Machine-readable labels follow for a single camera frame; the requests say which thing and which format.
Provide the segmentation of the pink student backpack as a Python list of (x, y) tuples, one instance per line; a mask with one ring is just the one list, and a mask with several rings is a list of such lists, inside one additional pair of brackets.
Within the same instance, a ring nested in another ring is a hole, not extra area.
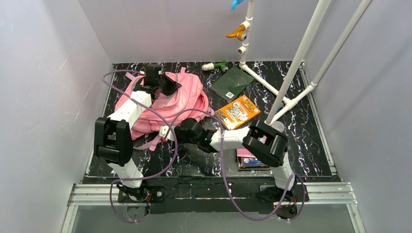
[[(215, 114), (209, 106), (203, 84), (197, 75), (187, 73), (185, 67), (181, 68), (178, 73), (166, 72), (166, 75), (182, 86), (170, 97), (160, 94), (151, 108), (162, 115), (172, 126), (179, 126), (187, 118), (193, 118), (199, 122), (207, 117), (205, 112)], [(131, 126), (131, 139), (134, 141), (146, 134), (157, 132), (158, 136), (139, 147), (140, 150), (153, 151), (160, 143), (159, 129), (161, 126), (167, 126), (167, 124), (155, 113), (144, 109)]]

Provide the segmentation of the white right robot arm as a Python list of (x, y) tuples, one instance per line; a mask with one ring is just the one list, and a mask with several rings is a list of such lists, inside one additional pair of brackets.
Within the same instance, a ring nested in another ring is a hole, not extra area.
[(250, 126), (236, 130), (208, 130), (192, 118), (174, 128), (179, 144), (193, 144), (206, 153), (245, 149), (270, 167), (276, 187), (291, 191), (295, 183), (288, 158), (286, 135), (266, 123), (256, 120)]

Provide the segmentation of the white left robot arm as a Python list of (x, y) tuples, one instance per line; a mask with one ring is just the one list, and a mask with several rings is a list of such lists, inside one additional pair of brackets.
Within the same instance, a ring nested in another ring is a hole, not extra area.
[(169, 78), (161, 65), (149, 64), (142, 79), (136, 82), (128, 100), (108, 117), (95, 121), (94, 155), (104, 160), (118, 175), (121, 183), (133, 189), (145, 179), (133, 162), (131, 128), (145, 110), (155, 113), (169, 128), (172, 126), (151, 108), (160, 94), (171, 96), (181, 85)]

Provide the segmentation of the orange activity book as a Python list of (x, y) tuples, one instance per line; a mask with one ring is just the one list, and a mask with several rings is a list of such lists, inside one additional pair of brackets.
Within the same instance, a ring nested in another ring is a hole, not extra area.
[(240, 128), (260, 114), (260, 110), (246, 95), (215, 111), (215, 115), (227, 130)]

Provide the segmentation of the dark green notebook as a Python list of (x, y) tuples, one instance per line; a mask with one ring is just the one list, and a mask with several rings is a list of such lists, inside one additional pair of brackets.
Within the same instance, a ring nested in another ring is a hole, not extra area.
[(211, 89), (231, 102), (254, 80), (238, 67), (232, 67), (211, 85)]

